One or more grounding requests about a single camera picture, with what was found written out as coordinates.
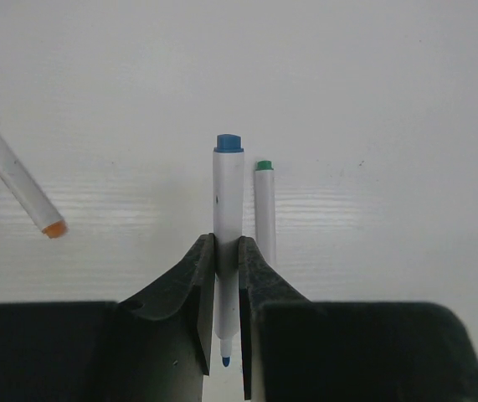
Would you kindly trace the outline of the blue marker pen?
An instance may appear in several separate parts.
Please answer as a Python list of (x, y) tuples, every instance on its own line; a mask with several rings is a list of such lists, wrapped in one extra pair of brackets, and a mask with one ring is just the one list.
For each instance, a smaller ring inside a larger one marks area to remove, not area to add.
[(241, 137), (217, 136), (213, 150), (213, 234), (216, 253), (215, 324), (222, 364), (230, 365), (239, 331), (238, 248), (243, 234), (244, 149)]

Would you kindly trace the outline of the green marker pen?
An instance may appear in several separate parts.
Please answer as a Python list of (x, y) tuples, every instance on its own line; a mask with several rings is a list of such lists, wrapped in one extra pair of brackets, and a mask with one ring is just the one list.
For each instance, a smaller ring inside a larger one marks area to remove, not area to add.
[(276, 266), (275, 177), (272, 161), (261, 160), (254, 170), (255, 239), (265, 261)]

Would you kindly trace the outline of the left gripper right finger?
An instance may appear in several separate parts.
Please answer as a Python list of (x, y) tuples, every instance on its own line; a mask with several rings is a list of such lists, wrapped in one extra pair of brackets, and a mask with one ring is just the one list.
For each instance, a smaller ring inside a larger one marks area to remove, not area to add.
[(283, 401), (297, 391), (306, 356), (298, 328), (313, 303), (276, 273), (254, 239), (239, 240), (239, 316), (247, 401)]

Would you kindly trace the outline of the peach orange marker pen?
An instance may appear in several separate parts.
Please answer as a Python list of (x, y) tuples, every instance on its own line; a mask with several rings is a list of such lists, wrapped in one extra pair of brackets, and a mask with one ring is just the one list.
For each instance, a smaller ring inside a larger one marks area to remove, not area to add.
[(58, 239), (68, 232), (60, 212), (1, 135), (0, 178), (44, 235)]

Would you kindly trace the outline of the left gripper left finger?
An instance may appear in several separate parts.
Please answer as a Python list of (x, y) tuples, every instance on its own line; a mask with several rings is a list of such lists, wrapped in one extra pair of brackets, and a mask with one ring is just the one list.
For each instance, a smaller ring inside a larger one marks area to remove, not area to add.
[(210, 369), (215, 282), (214, 237), (118, 308), (117, 401), (199, 401)]

